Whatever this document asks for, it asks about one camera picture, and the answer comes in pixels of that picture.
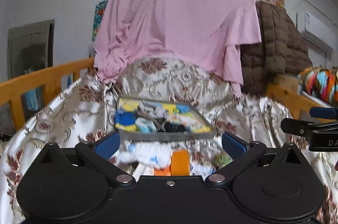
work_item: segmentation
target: air conditioner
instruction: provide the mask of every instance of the air conditioner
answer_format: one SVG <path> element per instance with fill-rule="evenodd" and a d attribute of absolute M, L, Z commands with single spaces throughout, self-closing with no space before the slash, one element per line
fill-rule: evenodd
<path fill-rule="evenodd" d="M 332 30 L 311 13 L 297 13 L 297 28 L 306 40 L 324 51 L 338 51 L 338 40 Z"/>

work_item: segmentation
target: cardboard box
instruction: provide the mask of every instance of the cardboard box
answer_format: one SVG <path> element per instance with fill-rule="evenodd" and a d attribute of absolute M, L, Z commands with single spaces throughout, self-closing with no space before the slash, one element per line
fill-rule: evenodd
<path fill-rule="evenodd" d="M 273 83 L 295 93 L 298 92 L 299 85 L 302 85 L 302 82 L 296 76 L 288 74 L 277 74 L 273 79 Z"/>

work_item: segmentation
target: orange object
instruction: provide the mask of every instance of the orange object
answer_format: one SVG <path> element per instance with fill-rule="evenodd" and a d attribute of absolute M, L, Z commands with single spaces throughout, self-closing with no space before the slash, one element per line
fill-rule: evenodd
<path fill-rule="evenodd" d="M 155 169 L 155 176 L 171 176 L 171 168 L 170 166 L 162 169 Z"/>
<path fill-rule="evenodd" d="M 190 175 L 189 167 L 190 161 L 187 150 L 180 150 L 172 153 L 171 175 Z"/>

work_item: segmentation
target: floral bedspread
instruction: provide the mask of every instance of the floral bedspread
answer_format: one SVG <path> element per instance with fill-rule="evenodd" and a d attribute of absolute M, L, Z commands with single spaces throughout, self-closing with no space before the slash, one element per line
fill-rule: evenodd
<path fill-rule="evenodd" d="M 258 140 L 268 147 L 295 142 L 325 186 L 326 198 L 318 219 L 337 223 L 337 153 L 310 152 L 303 138 L 284 134 L 280 122 L 290 117 L 288 109 L 267 97 L 246 95 L 234 99 L 228 82 L 196 65 L 146 58 L 129 65 L 115 85 L 101 83 L 95 73 L 87 74 L 31 118 L 6 145 L 0 143 L 0 224 L 24 220 L 16 188 L 43 146 L 54 141 L 62 148 L 74 147 L 82 140 L 94 142 L 114 130 L 116 98 L 120 94 L 190 103 L 216 128 L 216 138 L 230 131 L 245 141 Z M 187 148 L 194 144 L 183 143 Z M 201 156 L 194 154 L 203 162 Z M 110 161 L 117 163 L 115 156 Z"/>

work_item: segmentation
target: bed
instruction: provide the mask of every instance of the bed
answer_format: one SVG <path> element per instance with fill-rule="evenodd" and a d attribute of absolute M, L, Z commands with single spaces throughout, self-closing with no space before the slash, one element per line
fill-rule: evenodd
<path fill-rule="evenodd" d="M 80 78 L 80 71 L 87 74 Z M 61 78 L 72 74 L 73 84 L 61 91 Z M 43 87 L 45 107 L 25 122 L 21 95 Z M 283 118 L 299 118 L 319 106 L 310 99 L 269 84 L 267 97 L 244 95 L 234 99 L 231 86 L 213 72 L 177 59 L 144 58 L 129 65 L 115 84 L 103 84 L 93 69 L 93 58 L 50 67 L 0 84 L 0 105 L 9 102 L 17 133 L 0 143 L 0 224 L 20 223 L 23 213 L 16 201 L 16 187 L 41 148 L 50 141 L 73 147 L 79 141 L 96 141 L 114 129 L 116 97 L 180 101 L 192 104 L 216 128 L 213 140 L 175 143 L 192 150 L 194 160 L 208 160 L 202 151 L 220 148 L 220 136 L 230 131 L 245 141 L 258 140 L 278 148 L 287 141 L 297 144 L 326 190 L 318 214 L 323 223 L 336 223 L 336 153 L 309 152 L 303 138 L 284 134 Z M 121 143 L 121 149 L 127 143 Z M 109 161 L 132 172 L 114 155 Z"/>

